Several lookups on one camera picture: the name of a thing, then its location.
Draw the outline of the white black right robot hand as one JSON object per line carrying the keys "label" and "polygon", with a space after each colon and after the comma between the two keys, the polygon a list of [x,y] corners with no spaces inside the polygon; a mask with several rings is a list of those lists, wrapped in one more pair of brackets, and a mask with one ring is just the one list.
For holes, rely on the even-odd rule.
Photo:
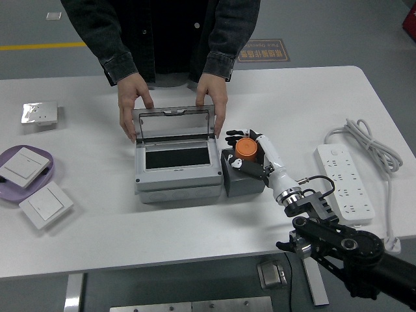
{"label": "white black right robot hand", "polygon": [[242,159],[237,151],[226,151],[226,161],[233,169],[263,181],[273,190],[274,199],[280,205],[286,207],[302,198],[299,183],[288,175],[276,148],[267,136],[251,129],[230,130],[226,135],[227,143],[234,149],[243,138],[254,140],[259,148],[255,162]]}

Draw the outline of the person's right hand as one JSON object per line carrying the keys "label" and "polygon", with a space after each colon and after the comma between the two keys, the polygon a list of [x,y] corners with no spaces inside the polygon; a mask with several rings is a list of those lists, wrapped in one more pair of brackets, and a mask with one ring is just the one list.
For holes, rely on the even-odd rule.
{"label": "person's right hand", "polygon": [[146,109],[154,108],[149,88],[139,73],[132,73],[117,82],[120,126],[131,142],[135,142],[137,133],[133,122],[133,109],[138,98],[142,99]]}

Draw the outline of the person's left hand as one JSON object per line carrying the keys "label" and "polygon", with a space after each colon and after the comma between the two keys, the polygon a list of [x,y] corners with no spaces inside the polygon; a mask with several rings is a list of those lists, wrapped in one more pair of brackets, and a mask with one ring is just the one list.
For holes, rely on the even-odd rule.
{"label": "person's left hand", "polygon": [[210,73],[203,73],[196,89],[196,105],[203,106],[206,96],[209,96],[214,104],[214,134],[219,137],[226,119],[228,103],[226,80]]}

